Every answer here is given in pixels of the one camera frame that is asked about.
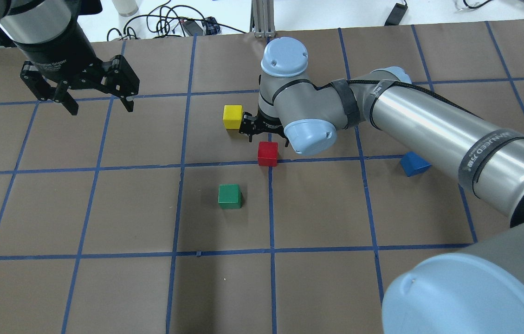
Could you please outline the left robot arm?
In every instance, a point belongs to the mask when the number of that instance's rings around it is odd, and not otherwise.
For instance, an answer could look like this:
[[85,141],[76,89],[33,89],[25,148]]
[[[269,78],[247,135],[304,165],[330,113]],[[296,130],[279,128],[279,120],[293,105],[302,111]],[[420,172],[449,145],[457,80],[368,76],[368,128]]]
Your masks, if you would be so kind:
[[39,101],[62,104],[73,116],[71,90],[118,97],[128,112],[140,80],[122,55],[101,61],[64,0],[0,0],[0,30],[26,55],[20,78]]

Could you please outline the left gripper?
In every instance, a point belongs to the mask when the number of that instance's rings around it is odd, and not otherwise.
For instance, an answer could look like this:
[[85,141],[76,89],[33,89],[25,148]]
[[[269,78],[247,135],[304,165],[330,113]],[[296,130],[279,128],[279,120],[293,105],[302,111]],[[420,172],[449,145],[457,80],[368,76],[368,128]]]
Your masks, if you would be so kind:
[[61,104],[77,116],[71,90],[97,90],[117,97],[127,112],[134,112],[140,80],[123,55],[101,61],[81,28],[66,28],[41,44],[20,44],[26,55],[20,78],[39,101]]

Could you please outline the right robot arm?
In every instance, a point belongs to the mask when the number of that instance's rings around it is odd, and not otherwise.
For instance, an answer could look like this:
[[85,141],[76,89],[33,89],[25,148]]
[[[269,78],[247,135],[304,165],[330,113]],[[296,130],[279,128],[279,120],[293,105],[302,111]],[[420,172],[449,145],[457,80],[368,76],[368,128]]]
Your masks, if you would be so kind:
[[524,135],[413,85],[398,66],[317,87],[294,38],[271,40],[260,67],[258,114],[244,114],[240,133],[276,133],[311,156],[338,130],[366,121],[510,220],[509,230],[395,279],[382,302],[383,331],[524,334]]

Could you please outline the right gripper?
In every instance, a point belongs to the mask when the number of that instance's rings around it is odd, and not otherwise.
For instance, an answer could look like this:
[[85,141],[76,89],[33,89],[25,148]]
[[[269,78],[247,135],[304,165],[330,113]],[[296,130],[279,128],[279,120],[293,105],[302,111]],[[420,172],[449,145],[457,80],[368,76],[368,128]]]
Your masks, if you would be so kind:
[[253,142],[253,138],[262,133],[279,135],[287,140],[285,128],[281,121],[277,117],[267,116],[262,111],[259,111],[255,116],[249,112],[243,112],[239,133],[246,135],[248,142]]

